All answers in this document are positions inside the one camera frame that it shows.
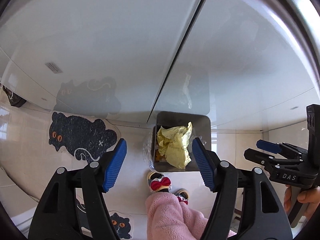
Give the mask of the person's right hand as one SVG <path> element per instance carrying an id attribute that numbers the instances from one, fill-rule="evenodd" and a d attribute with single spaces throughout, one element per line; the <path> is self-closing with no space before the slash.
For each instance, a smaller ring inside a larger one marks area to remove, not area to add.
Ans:
<path id="1" fill-rule="evenodd" d="M 286 187 L 287 189 L 285 190 L 285 196 L 284 196 L 284 210 L 288 212 L 291 207 L 292 193 L 291 193 L 291 186 L 286 185 Z M 304 216 L 309 220 L 317 210 L 317 207 L 319 206 L 319 202 L 320 202 L 319 187 L 301 192 L 298 195 L 297 200 L 302 204 L 308 204 L 308 207 L 304 213 Z"/>

